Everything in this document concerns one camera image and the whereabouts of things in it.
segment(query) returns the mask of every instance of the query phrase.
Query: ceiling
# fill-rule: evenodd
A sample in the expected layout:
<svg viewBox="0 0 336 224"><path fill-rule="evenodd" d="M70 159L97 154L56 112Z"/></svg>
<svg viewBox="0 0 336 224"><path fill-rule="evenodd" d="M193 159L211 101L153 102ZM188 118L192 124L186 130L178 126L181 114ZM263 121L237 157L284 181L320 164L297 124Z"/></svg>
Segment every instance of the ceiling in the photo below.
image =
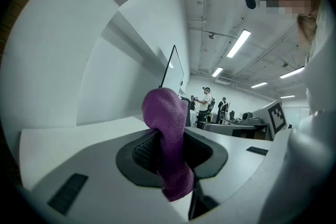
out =
<svg viewBox="0 0 336 224"><path fill-rule="evenodd" d="M305 94L300 76L279 78L305 64L307 49L299 44L295 17L263 7L248 9L245 0L185 0L185 8L193 74L211 76L222 67L218 78L233 87L274 99ZM243 29L251 32L250 37L233 58L227 58ZM203 31L227 36L210 39ZM263 81L268 84L250 87Z"/></svg>

